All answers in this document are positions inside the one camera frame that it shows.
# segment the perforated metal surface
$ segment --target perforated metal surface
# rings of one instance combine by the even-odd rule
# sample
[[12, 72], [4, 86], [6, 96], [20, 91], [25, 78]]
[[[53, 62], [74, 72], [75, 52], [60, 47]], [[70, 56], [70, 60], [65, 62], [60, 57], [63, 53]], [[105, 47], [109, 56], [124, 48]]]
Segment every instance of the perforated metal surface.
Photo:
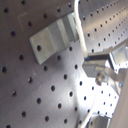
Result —
[[[127, 0], [115, 3], [81, 1], [80, 14], [82, 18], [85, 16], [82, 25], [89, 52], [101, 51], [127, 38]], [[79, 43], [72, 42], [72, 48], [38, 65], [29, 42], [30, 36], [73, 11], [73, 1], [27, 0], [22, 4], [21, 1], [4, 0], [0, 8], [0, 127], [77, 128], [91, 108], [95, 94], [95, 81], [85, 79]], [[98, 97], [95, 113], [111, 117], [118, 96], [110, 86], [104, 85]]]

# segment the curved metal surface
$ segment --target curved metal surface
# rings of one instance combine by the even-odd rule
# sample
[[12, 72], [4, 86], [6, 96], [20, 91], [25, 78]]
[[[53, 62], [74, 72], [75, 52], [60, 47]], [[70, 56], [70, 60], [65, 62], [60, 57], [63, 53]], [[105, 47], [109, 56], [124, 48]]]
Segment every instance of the curved metal surface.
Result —
[[[57, 53], [43, 65], [38, 65], [29, 42], [30, 36], [72, 12], [73, 2], [26, 0], [24, 4], [20, 0], [4, 0], [0, 3], [1, 128], [77, 128], [86, 117], [93, 102], [95, 89], [92, 87], [95, 85], [94, 80], [85, 79], [79, 43], [71, 43], [72, 49]], [[115, 41], [119, 43], [127, 38], [127, 1], [115, 3], [110, 0], [81, 1], [80, 14], [89, 52], [101, 51], [114, 46]], [[100, 111], [99, 114], [112, 117], [118, 97], [110, 86], [103, 86], [102, 91], [95, 113]]]

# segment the metal plate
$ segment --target metal plate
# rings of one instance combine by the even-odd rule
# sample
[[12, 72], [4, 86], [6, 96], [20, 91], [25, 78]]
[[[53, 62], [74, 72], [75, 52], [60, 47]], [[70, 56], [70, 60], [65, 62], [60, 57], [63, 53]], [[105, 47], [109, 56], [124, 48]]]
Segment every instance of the metal plate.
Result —
[[[80, 126], [79, 123], [86, 117], [88, 109], [92, 105], [95, 90], [92, 90], [94, 80], [88, 82], [85, 79], [86, 75], [82, 69], [84, 59], [79, 43], [71, 44], [72, 51], [67, 49], [57, 53], [40, 66], [36, 62], [29, 42], [32, 35], [56, 19], [72, 12], [73, 2], [73, 0], [52, 0], [50, 2], [48, 0], [26, 0], [26, 4], [21, 4], [20, 0], [4, 0], [0, 3], [0, 67], [3, 71], [5, 68], [2, 67], [6, 67], [5, 73], [2, 70], [0, 72], [1, 128], [6, 128], [8, 125], [11, 128], [74, 128]], [[81, 1], [80, 14], [82, 18], [85, 16], [86, 19], [86, 21], [82, 21], [82, 25], [89, 52], [92, 52], [92, 49], [94, 52], [101, 51], [114, 46], [115, 41], [119, 43], [127, 38], [127, 8], [123, 12], [121, 11], [121, 14], [119, 13], [119, 10], [127, 6], [127, 1], [116, 2], [112, 7], [111, 2], [114, 1]], [[8, 12], [3, 11], [5, 6], [8, 7]], [[55, 86], [54, 92], [51, 91], [52, 85]], [[110, 86], [103, 86], [101, 90], [104, 93], [99, 93], [99, 97], [102, 99], [95, 113], [100, 111], [105, 115], [107, 110], [106, 116], [112, 116], [118, 97]], [[41, 98], [40, 104], [37, 104], [38, 98]]]

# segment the metal component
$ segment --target metal component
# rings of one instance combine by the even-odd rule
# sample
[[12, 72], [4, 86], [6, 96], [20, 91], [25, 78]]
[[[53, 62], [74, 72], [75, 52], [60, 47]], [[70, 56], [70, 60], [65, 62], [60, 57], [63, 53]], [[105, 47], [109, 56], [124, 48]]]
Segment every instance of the metal component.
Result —
[[49, 57], [69, 47], [69, 41], [78, 40], [73, 15], [69, 14], [52, 23], [30, 38], [31, 46], [41, 65]]

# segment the black hole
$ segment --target black hole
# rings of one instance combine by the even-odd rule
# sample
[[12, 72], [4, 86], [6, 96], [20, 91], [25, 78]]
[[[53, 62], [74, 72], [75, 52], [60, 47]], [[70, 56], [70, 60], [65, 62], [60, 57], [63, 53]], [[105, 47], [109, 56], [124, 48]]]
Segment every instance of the black hole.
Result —
[[69, 93], [69, 96], [72, 97], [72, 96], [73, 96], [73, 92], [70, 92], [70, 93]]
[[100, 47], [100, 43], [98, 43], [98, 46]]
[[90, 109], [88, 109], [88, 113], [90, 112]]
[[29, 21], [29, 22], [28, 22], [28, 26], [29, 26], [29, 27], [31, 27], [32, 24], [33, 24], [32, 21]]
[[94, 87], [92, 87], [92, 90], [94, 90]]
[[92, 49], [92, 52], [94, 52], [94, 49]]
[[64, 79], [66, 80], [66, 79], [67, 79], [67, 77], [68, 77], [68, 76], [65, 74], [65, 75], [64, 75]]
[[37, 51], [38, 51], [38, 52], [41, 51], [41, 46], [40, 46], [40, 45], [37, 46]]
[[77, 110], [78, 110], [78, 108], [77, 108], [77, 107], [75, 107], [74, 111], [77, 111]]
[[73, 49], [72, 47], [69, 47], [69, 51], [72, 51], [72, 49]]
[[11, 128], [11, 126], [10, 125], [7, 125], [6, 128]]
[[90, 13], [90, 16], [91, 16], [91, 17], [93, 16], [93, 13], [92, 13], [92, 12]]
[[12, 36], [15, 36], [15, 35], [16, 35], [16, 33], [15, 33], [14, 30], [11, 31], [11, 35], [12, 35]]
[[71, 8], [71, 7], [72, 7], [71, 3], [68, 3], [68, 7], [69, 7], [69, 8]]
[[83, 20], [85, 20], [85, 16], [83, 16]]
[[98, 111], [97, 114], [100, 114], [100, 111]]
[[79, 121], [79, 124], [82, 124], [82, 120]]
[[47, 18], [48, 18], [47, 13], [44, 13], [44, 19], [47, 19]]
[[61, 105], [61, 103], [59, 103], [59, 104], [58, 104], [58, 108], [61, 109], [61, 107], [62, 107], [62, 105]]
[[47, 66], [44, 66], [44, 71], [46, 72], [48, 70]]
[[87, 97], [85, 96], [85, 97], [84, 97], [84, 100], [86, 100], [86, 99], [87, 99]]
[[17, 94], [17, 93], [16, 93], [16, 90], [14, 90], [14, 91], [12, 92], [12, 96], [15, 97], [16, 94]]
[[58, 59], [58, 60], [61, 60], [61, 56], [60, 56], [60, 55], [58, 55], [58, 56], [57, 56], [57, 59]]
[[93, 125], [93, 122], [91, 122], [91, 126]]
[[80, 81], [80, 86], [82, 86], [82, 84], [83, 84], [82, 81]]
[[46, 121], [46, 122], [49, 121], [49, 117], [48, 117], [48, 116], [45, 117], [45, 121]]
[[6, 68], [5, 66], [3, 66], [3, 67], [1, 68], [1, 70], [2, 70], [3, 73], [6, 73], [6, 72], [7, 72], [7, 68]]
[[21, 0], [21, 3], [24, 5], [24, 4], [26, 4], [26, 1], [25, 0]]
[[87, 35], [88, 35], [88, 37], [90, 37], [90, 33], [88, 33]]
[[8, 7], [4, 7], [4, 12], [7, 13], [9, 11]]
[[23, 60], [24, 59], [24, 56], [22, 54], [20, 54], [19, 59], [20, 60]]
[[40, 104], [41, 103], [41, 98], [38, 98], [37, 99], [37, 104]]
[[52, 85], [51, 90], [52, 90], [52, 92], [55, 91], [55, 86], [54, 85]]
[[57, 7], [57, 12], [61, 12], [61, 9], [59, 7]]
[[68, 120], [67, 120], [67, 119], [65, 119], [65, 120], [64, 120], [64, 123], [65, 123], [65, 124], [67, 124], [67, 122], [68, 122]]
[[28, 78], [28, 83], [30, 83], [30, 84], [31, 84], [32, 82], [33, 82], [32, 77], [29, 77], [29, 78]]
[[97, 32], [97, 29], [95, 28], [94, 31]]
[[77, 64], [75, 65], [75, 69], [78, 69], [78, 65]]
[[21, 113], [21, 115], [22, 115], [23, 118], [25, 118], [25, 117], [26, 117], [26, 112], [23, 111], [23, 112]]

